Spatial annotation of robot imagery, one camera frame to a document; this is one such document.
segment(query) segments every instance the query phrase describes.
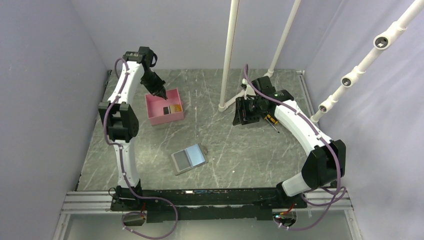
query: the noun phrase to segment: item inside pink box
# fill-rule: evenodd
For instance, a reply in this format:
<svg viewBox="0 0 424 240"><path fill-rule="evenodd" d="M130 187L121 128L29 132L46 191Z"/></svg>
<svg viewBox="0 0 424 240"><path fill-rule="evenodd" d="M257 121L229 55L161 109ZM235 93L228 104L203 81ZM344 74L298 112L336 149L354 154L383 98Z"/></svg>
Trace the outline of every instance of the item inside pink box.
<svg viewBox="0 0 424 240"><path fill-rule="evenodd" d="M184 119L183 104L181 103L178 89L167 90L166 96L168 97L167 100L151 94L145 95L147 116L152 125ZM169 114L165 114L164 108L168 107L171 107L172 111L170 111Z"/></svg>

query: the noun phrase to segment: white pipe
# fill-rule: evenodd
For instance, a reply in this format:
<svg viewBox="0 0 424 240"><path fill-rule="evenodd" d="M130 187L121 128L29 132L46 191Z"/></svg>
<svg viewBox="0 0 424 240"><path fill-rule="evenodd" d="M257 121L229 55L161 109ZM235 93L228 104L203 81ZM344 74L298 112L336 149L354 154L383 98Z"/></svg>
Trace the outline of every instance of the white pipe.
<svg viewBox="0 0 424 240"><path fill-rule="evenodd" d="M281 39L279 40L277 50L275 51L274 58L272 59L271 66L268 72L264 76L272 77L274 74L274 68L276 67L278 58L280 57L281 50L283 49L284 42L286 41L287 35L289 34L290 28L292 27L293 20L295 19L296 13L298 12L301 0L294 0L293 7L291 7L290 15L288 16L287 22L285 23L284 30L282 31Z"/></svg>
<svg viewBox="0 0 424 240"><path fill-rule="evenodd" d="M230 71L231 54L233 51L234 34L236 33L237 15L239 11L239 0L231 0L231 7L229 9L228 32L226 35L224 69L222 73L221 96L219 98L218 110L225 111L225 99L227 93L228 72Z"/></svg>
<svg viewBox="0 0 424 240"><path fill-rule="evenodd" d="M339 101L340 97L352 87L358 79L365 73L368 67L390 47L407 29L408 24L424 9L424 0L415 0L408 9L393 22L386 31L374 38L374 48L365 58L355 66L351 72L341 78L341 86L318 106L318 111L310 117L313 123L317 123L324 114Z"/></svg>

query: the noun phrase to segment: pink box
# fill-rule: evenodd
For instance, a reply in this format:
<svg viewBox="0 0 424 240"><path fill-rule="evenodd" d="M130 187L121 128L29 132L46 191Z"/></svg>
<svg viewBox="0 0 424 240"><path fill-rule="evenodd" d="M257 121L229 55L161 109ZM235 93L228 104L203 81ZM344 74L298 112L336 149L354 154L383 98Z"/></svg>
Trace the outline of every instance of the pink box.
<svg viewBox="0 0 424 240"><path fill-rule="evenodd" d="M169 123L176 120L184 119L183 104L181 103L178 89L171 89L166 91L168 100L165 100L152 94L146 94L147 116L152 125ZM180 112L164 114L164 107L169 105L179 104L181 106Z"/></svg>

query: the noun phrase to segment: metal frame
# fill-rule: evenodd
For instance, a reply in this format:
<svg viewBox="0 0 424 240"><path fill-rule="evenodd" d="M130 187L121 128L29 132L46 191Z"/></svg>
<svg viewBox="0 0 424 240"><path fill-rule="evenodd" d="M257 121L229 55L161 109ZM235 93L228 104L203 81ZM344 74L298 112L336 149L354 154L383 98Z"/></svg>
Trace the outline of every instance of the metal frame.
<svg viewBox="0 0 424 240"><path fill-rule="evenodd" d="M313 192L307 193L306 198L315 204L326 203L331 200L333 196L327 192L317 189ZM60 212L59 221L57 223L56 231L53 240L64 240L65 233L68 228L71 215L78 214L106 214L106 215L122 215L125 211L111 211L112 197L107 191L70 191L66 194L63 206ZM214 205L214 207L225 207L226 205ZM240 207L240 205L229 205L230 207ZM185 206L188 208L197 208L199 205ZM308 205L307 208L295 208L296 211L322 211L326 207L316 207ZM273 212L282 212L287 209L273 209ZM362 235L355 217L355 212L352 207L352 202L347 192L344 198L334 203L330 211L344 211L347 223L349 225L350 233L353 240L362 240Z"/></svg>

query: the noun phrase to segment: purple cable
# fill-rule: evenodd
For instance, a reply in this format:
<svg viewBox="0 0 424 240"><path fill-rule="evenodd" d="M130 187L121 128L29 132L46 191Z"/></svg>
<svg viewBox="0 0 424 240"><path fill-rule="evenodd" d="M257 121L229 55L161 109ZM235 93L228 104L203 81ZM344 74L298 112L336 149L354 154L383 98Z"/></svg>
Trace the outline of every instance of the purple cable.
<svg viewBox="0 0 424 240"><path fill-rule="evenodd" d="M263 98L265 98L265 99L268 99L268 100L270 100L270 101L272 101L272 102L274 102L274 103L277 103L277 104L279 104L279 105L282 105L282 106L284 106L284 107L286 107L286 108L288 108L288 109L290 109L291 111L293 111L295 114L296 114L296 112L297 112L297 110L296 109L294 109L293 107L291 107L290 105L288 105L288 104L286 104L286 103L284 103L284 102L281 102L281 101L278 101L278 100L276 100L276 99L274 99L274 98L272 98L272 97L269 97L269 96L267 96L267 95L265 95L265 94L263 94L262 92L260 92L253 84L252 84L252 81L249 79L249 76L248 76L248 71L249 71L249 65L248 64L246 64L245 66L244 66L244 68L243 68L243 73L244 73L244 78L247 80L247 82L249 83L249 85L251 86L251 88L255 91L255 93L256 94L258 94L258 95L260 95L261 97L263 97ZM308 125L309 125L309 127L312 129L312 131L315 133L315 135L316 136L318 136L318 135L320 135L320 133L317 131L317 129L315 129L315 127L314 127L314 125L312 124L312 122L311 121L309 121L309 119L305 116L305 115L303 115L302 113L297 113L296 114L297 116L299 116L300 118L302 118ZM340 179L342 178L342 174L340 173L340 163L339 163L339 159L337 158L337 155L336 155L336 153L334 152L334 150L333 150L333 148L331 148L331 146L329 145L329 143L324 139L324 138L322 138L322 137L320 137L319 138L319 140L321 141L321 142L323 142L324 143L324 145L327 147L327 149L330 151L330 153L331 153L331 155L332 155L332 157L333 157L333 159L334 159L334 161L335 161L335 168L336 168L336 173L337 173L337 187L336 187L336 190L333 192L333 191L330 191L330 190L328 190L327 188L325 188L325 187L322 187L322 189L324 190L324 191L326 191L327 193L329 193L329 194L332 194L333 195L333 197L332 197L332 199L331 199L331 201L329 201L329 202L326 202L326 203L322 203L322 204L316 204L316 203L312 203L312 202L310 202L310 201L308 201L304 196L303 196L303 194L301 195L301 198L306 202L306 203L308 203L308 204L310 204L310 205L312 205L312 206L316 206L316 207L322 207L322 206L327 206L327 208L325 209L325 211L322 213L322 215L318 218L318 220L316 221L316 222L314 222L312 225L310 225L310 226L307 226L307 227L301 227L301 228L289 228L289 227L287 227L287 230L292 230L292 231L302 231L302 230L308 230L308 229L311 229L311 228L313 228L313 227L315 227L323 218L324 218L324 216L327 214L327 212L329 211L329 209L330 209L330 207L331 207L331 205L333 204L333 203L335 203L335 202L337 202L338 200L340 200L341 198L343 198L343 196L345 195L345 193L346 193L346 187L341 187L340 186ZM337 196L337 194L339 194L339 192L340 192L340 190L341 190L341 188L343 188L343 193L338 197L338 198L336 198L336 196Z"/></svg>
<svg viewBox="0 0 424 240"><path fill-rule="evenodd" d="M164 202L168 203L169 205L171 205L172 208L173 208L173 210L175 211L175 223L174 223L172 229L167 234L165 234L163 236L158 236L158 237L146 236L146 235L143 235L143 234L141 234L141 233L139 233L137 231L134 231L131 228L125 226L124 219L125 219L126 216L128 216L128 215L134 215L134 214L138 214L139 215L140 212L134 212L134 211L132 211L132 212L126 213L124 216L122 216L121 223L122 223L122 226L123 226L124 229L126 229L127 231L129 231L129 232L131 232L133 234L136 234L136 235L138 235L140 237L143 237L143 238L146 238L146 239L153 239L153 240L164 239L164 238L168 237L169 235L171 235L173 233L173 231L175 230L175 228L177 227L177 223L178 223L178 211L177 211L177 208L175 207L175 205L172 202L170 202L169 200L167 200L165 198L156 197L156 196L149 196L149 197L147 197L147 196L140 196L136 192L134 192L134 190L131 188L130 181L128 181L127 174L126 174L125 169L124 169L123 146L121 144L117 143L117 142L110 142L109 139L108 139L108 126L107 126L108 124L107 123L108 123L109 112L111 111L112 107L117 103L118 99L120 98L121 92L123 91L124 86L127 83L128 75L130 74L128 72L130 70L130 68L128 67L127 62L121 57L121 58L118 58L116 60L116 62L115 62L114 70L115 70L116 76L119 77L118 76L118 72L117 72L117 64L119 63L119 61L122 61L123 64L125 65L126 73L125 73L125 77L123 79L122 85L120 86L119 91L118 91L118 93L116 95L116 98L110 103L109 107L106 110L106 113L104 114L104 121L103 121L104 140L106 141L107 145L109 145L109 146L116 145L119 148L120 169L122 171L123 179L125 180L125 183L128 186L129 191L136 198L138 198L138 199L143 199L143 200L161 200L161 201L164 201Z"/></svg>

